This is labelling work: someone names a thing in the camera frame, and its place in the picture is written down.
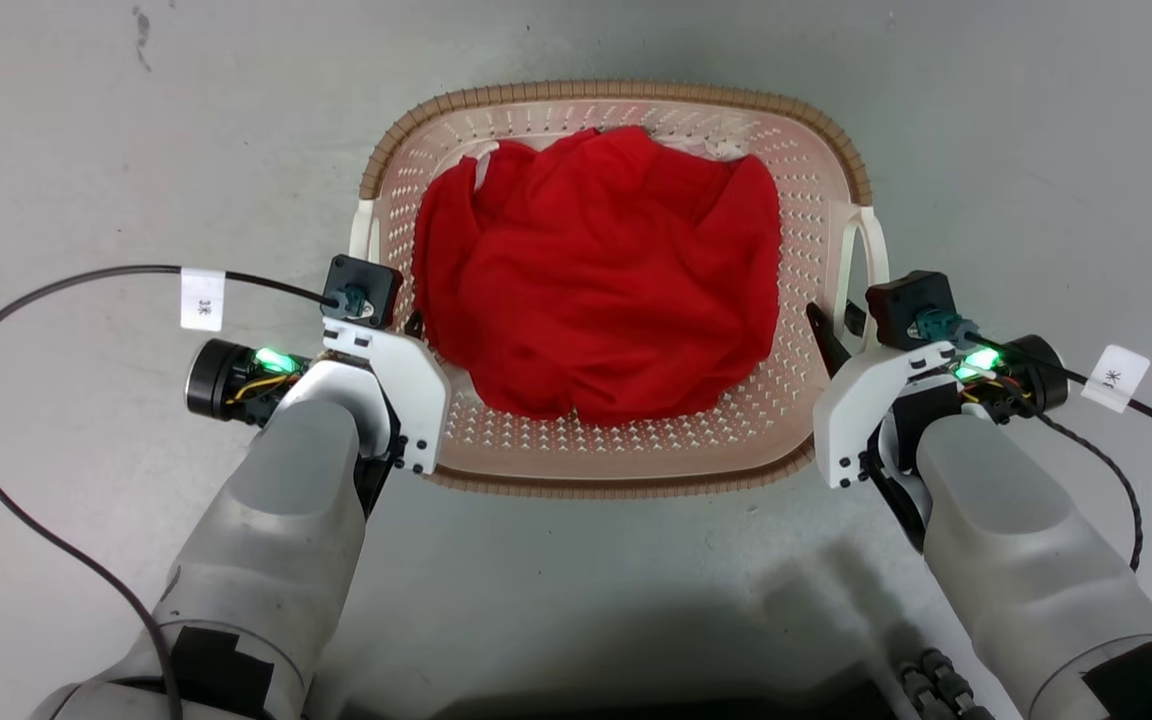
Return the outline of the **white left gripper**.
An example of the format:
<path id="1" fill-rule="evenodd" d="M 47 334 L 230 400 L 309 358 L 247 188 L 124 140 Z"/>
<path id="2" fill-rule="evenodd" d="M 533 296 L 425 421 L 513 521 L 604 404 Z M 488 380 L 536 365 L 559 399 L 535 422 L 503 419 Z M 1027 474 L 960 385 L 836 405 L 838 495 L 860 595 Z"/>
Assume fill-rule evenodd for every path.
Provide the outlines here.
<path id="1" fill-rule="evenodd" d="M 408 438 L 406 467 L 430 477 L 438 468 L 450 410 L 450 382 L 424 342 L 424 314 L 414 310 L 404 334 L 325 318 L 324 347 L 366 361 L 371 373 L 396 411 Z"/>

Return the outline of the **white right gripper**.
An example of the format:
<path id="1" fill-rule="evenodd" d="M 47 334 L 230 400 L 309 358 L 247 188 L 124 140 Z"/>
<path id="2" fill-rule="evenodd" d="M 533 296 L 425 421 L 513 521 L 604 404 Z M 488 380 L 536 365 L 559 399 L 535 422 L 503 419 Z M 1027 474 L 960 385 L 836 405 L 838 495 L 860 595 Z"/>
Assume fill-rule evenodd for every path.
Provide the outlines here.
<path id="1" fill-rule="evenodd" d="M 905 427 L 905 439 L 896 439 L 892 452 L 899 457 L 901 445 L 914 442 L 932 420 L 958 414 L 961 384 L 952 373 L 957 350 L 950 342 L 914 350 L 877 346 L 851 357 L 823 306 L 810 302 L 805 316 L 831 378 L 812 415 L 814 464 L 829 488 L 861 480 L 861 455 L 888 415 Z M 867 318 L 863 306 L 846 302 L 844 327 L 852 336 L 864 338 Z"/>

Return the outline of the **white cloth garment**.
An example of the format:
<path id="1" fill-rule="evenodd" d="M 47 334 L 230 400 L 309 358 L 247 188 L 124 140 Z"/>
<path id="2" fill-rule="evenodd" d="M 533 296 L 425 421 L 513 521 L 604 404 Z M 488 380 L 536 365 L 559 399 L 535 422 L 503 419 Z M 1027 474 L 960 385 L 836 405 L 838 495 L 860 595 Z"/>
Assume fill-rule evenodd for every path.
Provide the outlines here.
<path id="1" fill-rule="evenodd" d="M 664 135 L 654 136 L 653 141 L 664 147 L 712 161 L 735 161 L 748 156 L 748 152 L 735 141 L 708 141 L 708 138 Z M 470 158 L 473 160 L 473 194 L 479 191 L 485 183 L 490 161 L 492 161 L 492 156 L 499 147 L 500 142 L 488 141 L 482 143 L 479 146 L 463 151 L 458 156 L 458 159 Z"/>

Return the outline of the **red cloth garment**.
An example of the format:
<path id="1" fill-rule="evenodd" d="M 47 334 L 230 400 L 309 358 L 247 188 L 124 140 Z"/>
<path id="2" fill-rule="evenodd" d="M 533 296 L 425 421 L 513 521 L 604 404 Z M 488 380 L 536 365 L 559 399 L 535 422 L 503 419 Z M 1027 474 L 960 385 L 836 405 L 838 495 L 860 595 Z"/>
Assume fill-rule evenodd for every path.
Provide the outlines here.
<path id="1" fill-rule="evenodd" d="M 780 195 L 765 164 L 645 129 L 503 141 L 422 196 L 414 305 L 502 414 L 593 424 L 713 409 L 771 355 Z"/>

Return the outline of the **beige plastic laundry basket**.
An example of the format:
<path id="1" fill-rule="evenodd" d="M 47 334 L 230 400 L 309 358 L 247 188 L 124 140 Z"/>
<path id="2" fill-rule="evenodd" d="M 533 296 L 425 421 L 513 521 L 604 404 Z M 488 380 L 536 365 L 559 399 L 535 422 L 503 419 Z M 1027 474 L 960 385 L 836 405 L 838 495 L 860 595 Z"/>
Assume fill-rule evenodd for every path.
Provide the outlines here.
<path id="1" fill-rule="evenodd" d="M 780 199 L 780 319 L 771 355 L 707 414 L 599 427 L 498 414 L 450 363 L 450 410 L 431 480 L 548 498 L 700 495 L 776 482 L 812 464 L 812 409 L 828 376 L 809 327 L 814 302 L 840 340 L 861 247 L 867 283 L 890 278 L 867 168 L 835 120 L 795 97 L 652 79 L 562 79 L 431 97 L 380 138 L 361 179 L 349 252 L 410 274 L 422 196 L 461 152 L 488 141 L 543 149 L 573 132 L 637 126 L 650 136 L 735 141 Z M 876 343 L 873 324 L 858 338 Z"/>

